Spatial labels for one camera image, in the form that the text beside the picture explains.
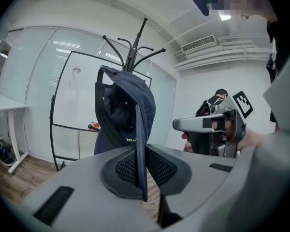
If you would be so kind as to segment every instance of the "white wall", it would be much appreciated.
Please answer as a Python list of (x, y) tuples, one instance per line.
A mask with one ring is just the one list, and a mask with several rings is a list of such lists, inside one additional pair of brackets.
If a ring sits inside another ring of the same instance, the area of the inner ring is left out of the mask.
[[(243, 90), (254, 108), (247, 126), (259, 133), (274, 132), (275, 124), (269, 121), (271, 109), (263, 97), (263, 93), (270, 86), (265, 65), (265, 61), (234, 61), (216, 64), (211, 68), (182, 71), (182, 78), (177, 81), (172, 121), (194, 117), (202, 102), (220, 88), (224, 88), (229, 94)], [(166, 146), (183, 150), (185, 140), (181, 139), (181, 134), (182, 132), (175, 131), (171, 125)]]
[[(92, 0), (40, 0), (30, 6), (30, 9), (16, 10), (18, 20), (12, 24), (13, 29), (29, 26), (61, 26), (82, 29), (88, 32), (106, 35), (112, 40), (118, 37), (134, 42), (141, 28), (142, 21), (120, 10)], [(145, 26), (139, 41), (139, 46), (145, 45), (160, 50), (166, 41), (151, 27)], [(165, 53), (151, 58), (160, 68), (174, 79), (179, 78), (174, 69), (176, 63), (171, 46)], [(143, 56), (148, 50), (140, 50)]]

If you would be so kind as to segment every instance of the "blue cap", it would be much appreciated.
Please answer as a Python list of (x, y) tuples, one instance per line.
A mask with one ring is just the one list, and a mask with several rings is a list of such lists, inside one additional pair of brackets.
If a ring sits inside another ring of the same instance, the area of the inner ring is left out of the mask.
[(110, 67), (101, 67), (116, 85), (106, 86), (104, 105), (109, 118), (128, 142), (136, 139), (135, 106), (139, 105), (143, 120), (145, 143), (147, 143), (154, 122), (156, 105), (154, 96), (144, 80), (138, 76)]

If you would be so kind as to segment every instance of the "human hand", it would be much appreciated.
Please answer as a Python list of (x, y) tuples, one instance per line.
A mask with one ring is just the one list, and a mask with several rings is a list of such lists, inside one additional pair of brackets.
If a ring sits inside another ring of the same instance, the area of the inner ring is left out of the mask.
[[(212, 129), (216, 130), (217, 126), (218, 126), (218, 122), (216, 120), (212, 121)], [(234, 134), (234, 125), (232, 121), (229, 119), (225, 119), (225, 135), (229, 138), (232, 138), (233, 134)], [(189, 141), (189, 136), (186, 132), (182, 134), (182, 139), (187, 140), (185, 144), (185, 148), (187, 149), (187, 151), (193, 153), (192, 145)]]

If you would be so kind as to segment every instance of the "mesh panel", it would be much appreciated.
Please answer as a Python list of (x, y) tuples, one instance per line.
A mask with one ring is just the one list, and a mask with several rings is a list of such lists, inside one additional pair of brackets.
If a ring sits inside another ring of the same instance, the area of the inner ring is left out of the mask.
[(115, 166), (115, 172), (118, 177), (134, 186), (136, 186), (136, 175), (137, 175), (137, 165), (136, 165), (136, 150), (130, 155), (126, 156)]
[(148, 150), (148, 170), (160, 187), (167, 183), (177, 172), (175, 164), (158, 155), (152, 150)]

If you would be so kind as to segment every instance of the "ceiling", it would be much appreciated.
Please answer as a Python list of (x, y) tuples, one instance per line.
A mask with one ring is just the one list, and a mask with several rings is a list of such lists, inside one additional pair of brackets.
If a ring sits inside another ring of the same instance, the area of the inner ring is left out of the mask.
[[(213, 11), (207, 17), (202, 15), (192, 0), (95, 1), (117, 7), (140, 20), (147, 16), (149, 18), (147, 25), (169, 42), (174, 51), (179, 51), (180, 46), (184, 44), (211, 34), (214, 34), (216, 38), (248, 34), (241, 40), (250, 39), (256, 41), (255, 45), (258, 47), (270, 47), (266, 33), (266, 20), (260, 16), (253, 16), (247, 21), (243, 21), (239, 16), (221, 21), (217, 11)], [(8, 16), (12, 21), (13, 13)], [(251, 34), (263, 34), (263, 36), (255, 38)]]

